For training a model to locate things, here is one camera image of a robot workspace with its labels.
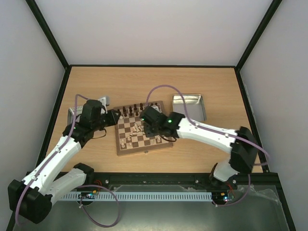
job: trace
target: white arm segment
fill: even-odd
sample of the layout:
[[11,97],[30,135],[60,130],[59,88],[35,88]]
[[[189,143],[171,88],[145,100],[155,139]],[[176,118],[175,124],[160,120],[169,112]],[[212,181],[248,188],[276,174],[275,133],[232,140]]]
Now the white arm segment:
[[73,168],[61,178],[55,180],[48,194],[52,195],[51,203],[54,205],[61,197],[74,188],[83,185],[87,175],[78,168]]
[[[217,128],[211,125],[203,124],[197,121],[192,120],[200,126],[211,128],[217,131],[222,131],[224,133],[237,135],[234,129],[224,129]],[[177,134],[180,138],[192,139],[195,141],[200,141],[214,147],[217,147],[227,153],[231,153],[232,147],[230,143],[235,142],[235,138],[226,137],[211,131],[203,130],[201,128],[197,128],[192,125],[187,118],[183,118],[179,123],[179,129],[177,130]]]
[[219,162],[214,170],[214,177],[222,182],[227,181],[231,176],[239,172],[234,170],[229,164],[229,160]]
[[81,146],[79,142],[75,142],[73,138],[70,138],[68,143],[62,148],[60,153],[57,153],[56,156],[45,166],[45,168],[41,171],[40,175],[35,178],[36,172],[41,168],[41,166],[51,157],[51,155],[64,143],[67,139],[67,136],[61,137],[55,148],[49,153],[49,155],[34,169],[29,175],[27,175],[23,180],[24,184],[27,185],[34,179],[35,181],[31,184],[31,188],[38,187],[39,192],[42,195],[45,195],[50,187],[54,179],[60,173],[62,168],[66,165],[66,163],[81,150]]

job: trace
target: metal box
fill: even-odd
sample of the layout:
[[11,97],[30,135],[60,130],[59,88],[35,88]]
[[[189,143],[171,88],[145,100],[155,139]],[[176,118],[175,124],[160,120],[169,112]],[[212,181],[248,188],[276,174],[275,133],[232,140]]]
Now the metal box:
[[[183,94],[188,115],[191,119],[202,122],[206,121],[203,97],[200,94]],[[184,102],[180,95],[172,96],[172,107],[174,112],[185,114]]]

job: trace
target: robotic arm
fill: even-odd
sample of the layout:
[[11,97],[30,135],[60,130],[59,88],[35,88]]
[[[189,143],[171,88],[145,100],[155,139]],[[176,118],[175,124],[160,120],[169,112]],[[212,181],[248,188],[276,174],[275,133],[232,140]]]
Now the robotic arm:
[[[248,174],[252,171],[257,149],[240,140],[200,129],[192,125],[185,115],[180,113],[171,112],[169,116],[166,116],[159,112],[155,106],[146,107],[140,117],[144,121],[144,131],[147,137],[160,135],[192,139],[215,146],[229,153],[230,159],[216,163],[211,171],[210,181],[214,186],[219,186],[222,182],[227,181],[231,176],[238,173]],[[202,124],[202,126],[254,141],[252,133],[245,127],[233,130],[217,128],[207,124]]]
[[[79,163],[63,177],[55,178],[67,164],[67,162],[79,152],[84,145],[93,138],[94,132],[103,130],[105,127],[117,124],[120,113],[115,110],[106,110],[108,97],[99,100],[88,100],[76,122],[73,133],[66,145],[59,147],[67,140],[72,124],[68,125],[63,136],[51,153],[22,181],[13,180],[9,187],[10,209],[16,210],[18,200],[25,187],[34,180],[28,188],[19,210],[19,214],[34,223],[40,223],[49,214],[51,207],[67,192],[86,183],[93,182],[94,169]],[[48,161],[38,176],[36,172]]]

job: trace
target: chessboard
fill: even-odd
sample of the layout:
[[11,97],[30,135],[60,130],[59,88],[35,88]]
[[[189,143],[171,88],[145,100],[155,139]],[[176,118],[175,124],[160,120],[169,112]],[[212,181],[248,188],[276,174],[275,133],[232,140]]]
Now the chessboard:
[[[149,102],[162,113],[165,112],[162,101]],[[148,153],[151,150],[172,147],[173,143],[163,140],[160,136],[146,137],[140,113],[144,110],[145,103],[137,103],[115,107],[121,112],[118,124],[115,125],[116,153],[118,156],[133,153]]]

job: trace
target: wooden tabletop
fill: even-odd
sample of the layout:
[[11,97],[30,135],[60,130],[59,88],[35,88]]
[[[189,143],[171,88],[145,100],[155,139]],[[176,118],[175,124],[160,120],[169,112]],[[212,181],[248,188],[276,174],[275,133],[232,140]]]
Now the wooden tabletop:
[[[148,92],[161,84],[175,86],[182,93],[202,94],[207,124],[221,128],[249,128],[232,68],[73,67],[47,153],[56,145],[67,125],[67,111],[74,106],[75,94],[91,99],[108,95],[111,99],[108,109],[111,109],[144,102]],[[150,100],[162,100],[169,113],[172,110],[173,94],[176,92],[172,89],[160,88],[153,92]],[[79,99],[78,105],[84,103],[83,99]],[[106,137],[90,140],[63,171],[69,171],[81,162],[91,166],[96,172],[200,173],[210,172],[216,162],[229,156],[215,147],[188,139],[178,139],[173,148],[151,151],[148,154],[117,156],[115,143],[115,128],[108,127]],[[262,172],[262,169],[254,167],[253,172]]]

